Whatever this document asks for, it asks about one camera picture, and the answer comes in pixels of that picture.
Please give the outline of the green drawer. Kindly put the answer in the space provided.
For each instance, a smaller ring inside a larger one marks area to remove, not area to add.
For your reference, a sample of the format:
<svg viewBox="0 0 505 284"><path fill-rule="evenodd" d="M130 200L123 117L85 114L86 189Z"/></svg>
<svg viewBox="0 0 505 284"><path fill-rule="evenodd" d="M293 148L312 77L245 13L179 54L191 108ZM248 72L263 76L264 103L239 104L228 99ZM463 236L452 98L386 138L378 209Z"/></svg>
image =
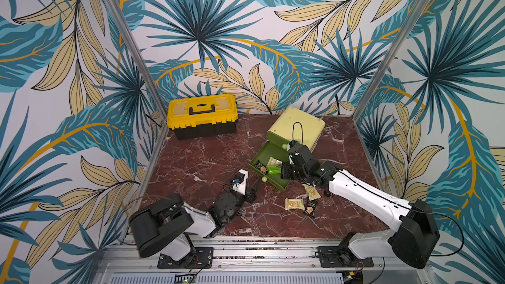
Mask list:
<svg viewBox="0 0 505 284"><path fill-rule="evenodd" d="M289 164L287 151L279 145L267 141L249 163L251 170L260 178L280 191L285 191L290 184L282 178L283 166Z"/></svg>
<svg viewBox="0 0 505 284"><path fill-rule="evenodd" d="M266 134L267 142L264 145L264 152L268 155L281 154L281 151L286 151L285 146L289 145L292 141L300 142L299 138L293 138L287 135L286 137L277 135L276 133L268 131Z"/></svg>

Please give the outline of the cream cookie packet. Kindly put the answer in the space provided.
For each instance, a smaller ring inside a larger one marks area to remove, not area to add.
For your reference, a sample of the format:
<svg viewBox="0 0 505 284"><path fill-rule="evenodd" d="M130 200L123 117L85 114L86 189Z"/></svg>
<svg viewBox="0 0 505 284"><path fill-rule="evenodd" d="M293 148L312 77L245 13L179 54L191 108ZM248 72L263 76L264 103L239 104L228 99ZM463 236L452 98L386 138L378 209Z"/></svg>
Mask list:
<svg viewBox="0 0 505 284"><path fill-rule="evenodd" d="M304 184L303 187L305 188L310 201L314 201L321 198L321 195L318 193L317 189L314 186Z"/></svg>
<svg viewBox="0 0 505 284"><path fill-rule="evenodd" d="M304 200L303 199L285 199L285 210L305 211Z"/></svg>

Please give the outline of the bright green snack packet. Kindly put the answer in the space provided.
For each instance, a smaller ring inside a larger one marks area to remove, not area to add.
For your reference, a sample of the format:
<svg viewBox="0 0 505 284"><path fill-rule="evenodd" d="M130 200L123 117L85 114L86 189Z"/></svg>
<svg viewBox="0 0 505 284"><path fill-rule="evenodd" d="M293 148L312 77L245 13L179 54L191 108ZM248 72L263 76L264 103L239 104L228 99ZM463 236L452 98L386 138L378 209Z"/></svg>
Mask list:
<svg viewBox="0 0 505 284"><path fill-rule="evenodd" d="M281 174L282 172L282 166L269 166L269 167L266 167L267 168L267 171L268 171L268 174L271 175L271 174Z"/></svg>

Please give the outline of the black cookie packet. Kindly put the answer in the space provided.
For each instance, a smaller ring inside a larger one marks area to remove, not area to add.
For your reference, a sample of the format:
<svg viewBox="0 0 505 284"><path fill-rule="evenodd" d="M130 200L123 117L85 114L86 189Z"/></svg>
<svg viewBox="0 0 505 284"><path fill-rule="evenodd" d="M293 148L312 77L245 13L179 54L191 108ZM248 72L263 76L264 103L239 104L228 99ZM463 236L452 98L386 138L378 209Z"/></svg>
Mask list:
<svg viewBox="0 0 505 284"><path fill-rule="evenodd" d="M316 210L317 206L318 206L317 200L307 201L307 203L305 205L304 214L311 217L311 218L314 218L315 217L315 210Z"/></svg>
<svg viewBox="0 0 505 284"><path fill-rule="evenodd" d="M267 174L268 173L267 168L265 167L265 165L262 164L259 160L256 162L255 168L258 171L260 171L261 173L263 173L263 174Z"/></svg>

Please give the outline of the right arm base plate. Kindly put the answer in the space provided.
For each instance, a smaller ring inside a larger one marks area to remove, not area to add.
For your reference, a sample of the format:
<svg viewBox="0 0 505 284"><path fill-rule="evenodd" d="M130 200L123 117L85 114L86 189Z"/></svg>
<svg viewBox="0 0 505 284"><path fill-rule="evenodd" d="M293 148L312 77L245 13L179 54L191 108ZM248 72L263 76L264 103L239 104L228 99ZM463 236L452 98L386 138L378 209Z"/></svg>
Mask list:
<svg viewBox="0 0 505 284"><path fill-rule="evenodd" d="M318 247L315 257L322 268L371 268L374 266L371 258L359 259L349 250L340 247Z"/></svg>

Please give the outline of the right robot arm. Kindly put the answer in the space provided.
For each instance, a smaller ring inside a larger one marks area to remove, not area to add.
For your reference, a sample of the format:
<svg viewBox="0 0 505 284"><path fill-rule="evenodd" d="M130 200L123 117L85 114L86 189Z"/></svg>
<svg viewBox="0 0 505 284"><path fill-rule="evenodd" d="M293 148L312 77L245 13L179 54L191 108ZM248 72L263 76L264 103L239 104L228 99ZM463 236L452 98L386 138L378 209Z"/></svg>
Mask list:
<svg viewBox="0 0 505 284"><path fill-rule="evenodd" d="M282 175L351 201L381 220L388 229L372 233L350 232L334 252L327 254L343 266L368 258L397 258L406 265L423 269L440 238L430 205L422 200L410 202L394 197L340 166L319 162L311 150L298 141L285 144L289 162Z"/></svg>

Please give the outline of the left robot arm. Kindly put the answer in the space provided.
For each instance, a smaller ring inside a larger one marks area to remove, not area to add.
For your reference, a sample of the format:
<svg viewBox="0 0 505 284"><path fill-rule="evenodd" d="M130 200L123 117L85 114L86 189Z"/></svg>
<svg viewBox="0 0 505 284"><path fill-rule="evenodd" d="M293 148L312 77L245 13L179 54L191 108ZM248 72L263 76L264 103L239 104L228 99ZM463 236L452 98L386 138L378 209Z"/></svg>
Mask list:
<svg viewBox="0 0 505 284"><path fill-rule="evenodd" d="M230 185L207 211L189 206L177 193L138 210L130 217L129 226L139 256L161 254L182 261L195 251L190 234L209 238L224 231L246 202L256 201L258 187L258 181L249 189L245 183L238 188Z"/></svg>

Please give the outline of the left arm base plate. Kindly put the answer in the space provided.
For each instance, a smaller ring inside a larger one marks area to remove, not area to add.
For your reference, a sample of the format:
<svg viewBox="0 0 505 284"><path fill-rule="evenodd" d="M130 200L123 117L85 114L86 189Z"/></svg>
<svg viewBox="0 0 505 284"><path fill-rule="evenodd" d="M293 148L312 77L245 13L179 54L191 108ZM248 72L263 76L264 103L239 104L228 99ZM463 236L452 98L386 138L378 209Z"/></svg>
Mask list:
<svg viewBox="0 0 505 284"><path fill-rule="evenodd" d="M213 263L213 247L196 247L180 260L173 260L168 255L160 255L157 268L161 270L199 270L211 268Z"/></svg>

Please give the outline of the green top drawer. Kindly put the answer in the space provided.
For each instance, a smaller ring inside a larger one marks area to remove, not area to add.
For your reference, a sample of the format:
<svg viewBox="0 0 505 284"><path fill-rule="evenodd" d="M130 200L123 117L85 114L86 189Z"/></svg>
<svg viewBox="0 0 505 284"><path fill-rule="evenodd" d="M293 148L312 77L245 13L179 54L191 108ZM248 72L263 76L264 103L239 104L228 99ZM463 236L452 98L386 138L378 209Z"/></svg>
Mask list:
<svg viewBox="0 0 505 284"><path fill-rule="evenodd" d="M268 131L266 134L267 142L264 145L264 152L268 155L281 154L281 151L286 151L285 146L289 145L292 141L300 142L299 138L293 138L287 135L286 137L277 135L276 133Z"/></svg>

